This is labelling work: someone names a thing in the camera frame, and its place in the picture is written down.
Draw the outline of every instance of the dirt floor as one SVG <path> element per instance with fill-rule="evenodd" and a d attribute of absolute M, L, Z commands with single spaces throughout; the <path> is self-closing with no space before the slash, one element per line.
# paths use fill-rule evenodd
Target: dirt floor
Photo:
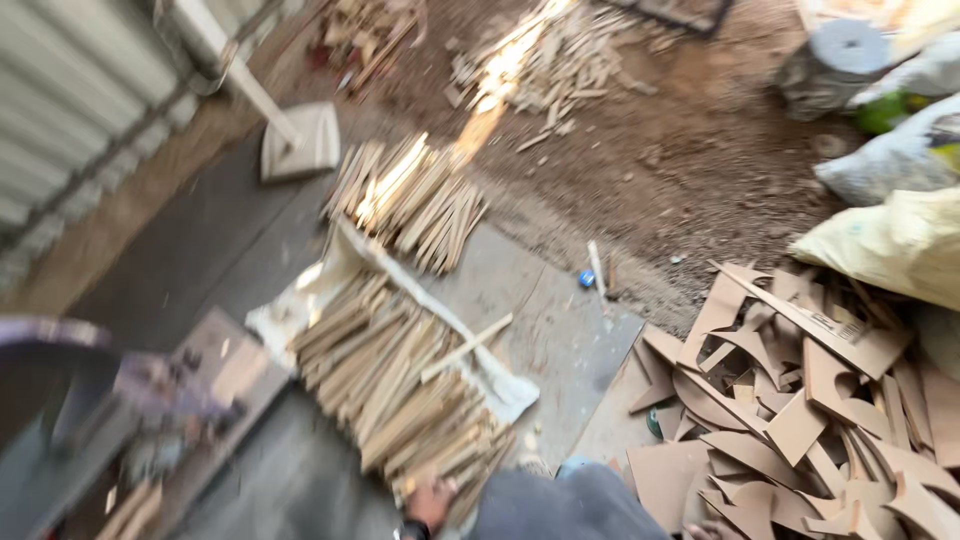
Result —
<path fill-rule="evenodd" d="M 444 45 L 451 37 L 470 45 L 495 17 L 516 21 L 535 3 L 428 1 L 425 42 L 410 48 L 408 37 L 362 103 L 334 95 L 333 74 L 308 57 L 324 2 L 285 21 L 249 64 L 281 105 L 333 96 L 342 118 L 373 110 L 393 132 L 453 141 L 469 113 L 443 95 L 451 72 Z M 842 118 L 787 120 L 768 88 L 803 39 L 792 4 L 737 0 L 714 38 L 680 37 L 664 48 L 663 37 L 651 37 L 618 49 L 635 79 L 660 88 L 655 96 L 613 84 L 610 95 L 573 112 L 573 133 L 522 154 L 516 146 L 544 117 L 508 110 L 468 166 L 492 203 L 486 219 L 571 273 L 588 268 L 586 242 L 597 240 L 615 262 L 621 302 L 685 336 L 714 279 L 708 258 L 785 264 L 792 238 L 843 207 L 814 180 L 810 142 L 840 135 L 852 149 L 860 135 Z M 191 126 L 74 224 L 0 309 L 64 312 L 178 188 L 257 126 L 262 119 L 245 100 L 206 100 Z"/>
<path fill-rule="evenodd" d="M 516 19 L 534 4 L 430 3 L 426 42 L 403 50 L 368 99 L 432 135 L 455 139 L 469 114 L 441 94 L 450 74 L 444 44 L 451 37 L 473 43 L 494 13 Z M 658 274 L 682 300 L 649 290 L 649 280 L 647 290 L 631 287 L 625 300 L 683 335 L 692 322 L 687 307 L 702 302 L 714 278 L 708 258 L 772 268 L 786 262 L 791 239 L 843 207 L 816 183 L 811 166 L 819 158 L 810 142 L 834 134 L 853 146 L 859 135 L 842 118 L 786 119 L 769 88 L 780 62 L 803 39 L 792 4 L 738 0 L 715 38 L 682 37 L 658 54 L 650 52 L 651 43 L 619 49 L 625 69 L 658 86 L 659 94 L 638 96 L 613 85 L 612 96 L 575 112 L 573 133 L 522 154 L 516 146 L 536 135 L 544 118 L 508 111 L 491 133 L 496 144 L 486 145 L 473 164 L 513 196 L 543 201 L 573 229 Z M 537 167 L 544 157 L 547 163 Z M 496 210 L 491 219 L 510 229 L 517 216 Z M 586 257 L 583 244 L 569 245 L 559 235 L 550 240 L 558 245 L 518 240 L 553 252 L 561 264 L 568 260 L 570 270 Z"/>

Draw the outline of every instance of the gray pants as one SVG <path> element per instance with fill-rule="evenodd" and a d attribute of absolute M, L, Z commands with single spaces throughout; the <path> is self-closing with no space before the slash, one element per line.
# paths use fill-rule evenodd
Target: gray pants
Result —
<path fill-rule="evenodd" d="M 494 475 L 470 540 L 671 540 L 611 468 L 577 467 L 557 479 Z"/>

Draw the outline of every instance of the person's hand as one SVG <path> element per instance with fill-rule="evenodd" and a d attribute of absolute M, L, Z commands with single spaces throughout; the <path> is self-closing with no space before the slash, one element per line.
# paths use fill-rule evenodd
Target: person's hand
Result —
<path fill-rule="evenodd" d="M 429 479 L 407 499 L 407 518 L 424 522 L 433 534 L 444 524 L 450 501 L 456 494 L 457 486 L 452 479 Z"/>
<path fill-rule="evenodd" d="M 727 524 L 718 521 L 704 521 L 701 525 L 686 526 L 693 540 L 743 540 L 743 536 Z"/>

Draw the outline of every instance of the corrugated metal wall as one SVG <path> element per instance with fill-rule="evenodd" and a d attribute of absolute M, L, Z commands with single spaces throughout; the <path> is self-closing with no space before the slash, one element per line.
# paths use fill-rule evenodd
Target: corrugated metal wall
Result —
<path fill-rule="evenodd" d="M 244 59 L 303 4 L 205 1 L 231 36 L 276 7 Z M 0 0 L 0 287 L 193 117 L 200 98 L 182 91 L 152 4 Z"/>

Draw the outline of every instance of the yellow sack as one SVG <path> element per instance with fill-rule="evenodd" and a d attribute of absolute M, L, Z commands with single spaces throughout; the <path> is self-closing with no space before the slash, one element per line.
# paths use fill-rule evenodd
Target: yellow sack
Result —
<path fill-rule="evenodd" d="M 803 262 L 960 311 L 960 186 L 846 209 L 789 247 Z"/>

